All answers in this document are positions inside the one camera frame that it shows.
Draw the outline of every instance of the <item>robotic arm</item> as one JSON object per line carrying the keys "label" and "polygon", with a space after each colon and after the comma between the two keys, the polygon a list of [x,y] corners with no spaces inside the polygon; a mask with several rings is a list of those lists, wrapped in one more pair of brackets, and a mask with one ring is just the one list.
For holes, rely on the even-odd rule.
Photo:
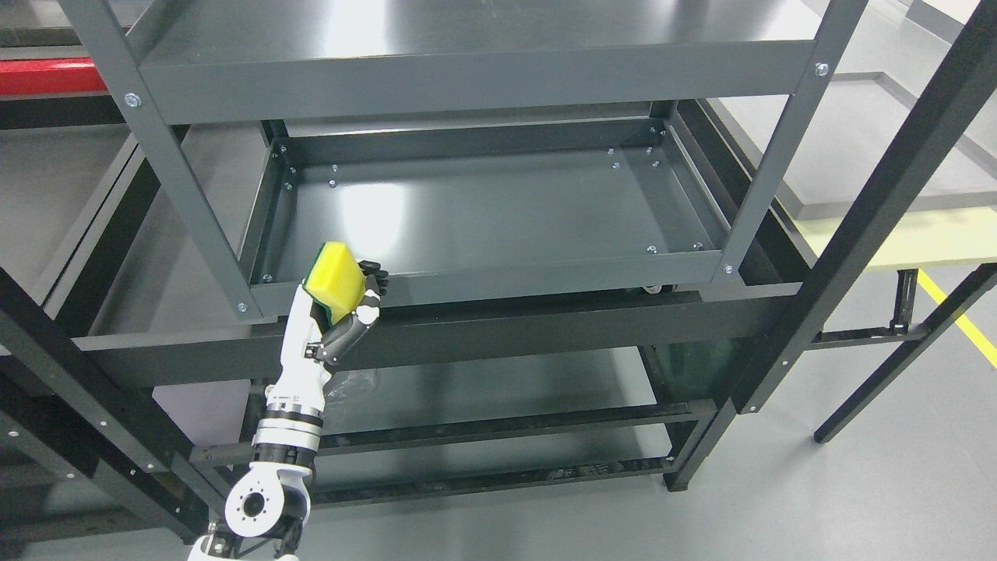
{"label": "robotic arm", "polygon": [[267,387],[266,411],[253,436],[249,471],[232,487],[223,520],[194,542],[187,561],[238,559],[244,538],[278,540],[274,558],[298,561],[294,552],[311,512],[304,477],[312,474],[325,409],[323,388],[331,368],[380,316],[387,272],[358,262],[364,293],[350,313],[329,325],[326,308],[299,285],[284,329],[282,371]]}

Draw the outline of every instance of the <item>yellow sponge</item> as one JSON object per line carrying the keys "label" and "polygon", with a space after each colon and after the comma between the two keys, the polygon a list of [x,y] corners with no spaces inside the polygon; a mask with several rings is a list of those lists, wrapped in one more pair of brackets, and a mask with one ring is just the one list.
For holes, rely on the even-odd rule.
{"label": "yellow sponge", "polygon": [[364,295],[364,274],[342,242],[326,242],[304,282],[305,291],[329,310],[335,324],[356,309]]}

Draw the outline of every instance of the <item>yellow floor stripe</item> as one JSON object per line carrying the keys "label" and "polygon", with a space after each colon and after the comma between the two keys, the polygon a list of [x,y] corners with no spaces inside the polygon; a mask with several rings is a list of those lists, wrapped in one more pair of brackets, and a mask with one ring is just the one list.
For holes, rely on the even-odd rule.
{"label": "yellow floor stripe", "polygon": [[[931,296],[931,299],[935,300],[935,303],[941,303],[946,298],[945,292],[938,287],[938,284],[936,284],[935,281],[928,276],[928,273],[924,272],[924,270],[918,272],[917,283],[924,288],[924,291]],[[969,320],[969,317],[966,317],[965,315],[961,315],[955,321],[955,324],[962,329],[962,332],[965,333],[966,337],[969,339],[969,342],[976,345],[976,348],[983,353],[983,356],[990,361],[990,364],[992,364],[994,368],[997,368],[997,347],[995,347],[994,343],[990,342],[990,339],[988,339],[986,335],[980,331],[979,327],[977,327],[972,321]]]}

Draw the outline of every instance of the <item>cable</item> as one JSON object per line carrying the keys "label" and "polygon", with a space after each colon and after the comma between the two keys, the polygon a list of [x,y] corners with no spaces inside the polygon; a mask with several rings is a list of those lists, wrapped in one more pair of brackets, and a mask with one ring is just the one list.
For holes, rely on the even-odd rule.
{"label": "cable", "polygon": [[248,554],[252,553],[253,551],[256,551],[257,549],[263,547],[264,545],[266,545],[267,543],[269,543],[271,541],[273,541],[273,538],[266,538],[265,540],[257,543],[256,545],[250,547],[249,549],[247,549],[245,551],[240,551],[240,552],[236,553],[235,557],[236,557],[236,559],[238,559],[238,558],[241,558],[244,555],[248,555]]}

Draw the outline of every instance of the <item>shelf tray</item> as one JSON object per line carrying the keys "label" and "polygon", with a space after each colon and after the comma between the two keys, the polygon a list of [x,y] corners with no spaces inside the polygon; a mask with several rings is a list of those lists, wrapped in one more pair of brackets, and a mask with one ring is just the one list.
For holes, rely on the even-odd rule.
{"label": "shelf tray", "polygon": [[798,0],[165,2],[129,36],[170,123],[792,93],[820,23]]}
{"label": "shelf tray", "polygon": [[726,227],[662,127],[642,118],[279,140],[243,244],[259,236],[258,252],[242,256],[254,295],[286,309],[328,240],[392,273],[385,305],[709,281]]}

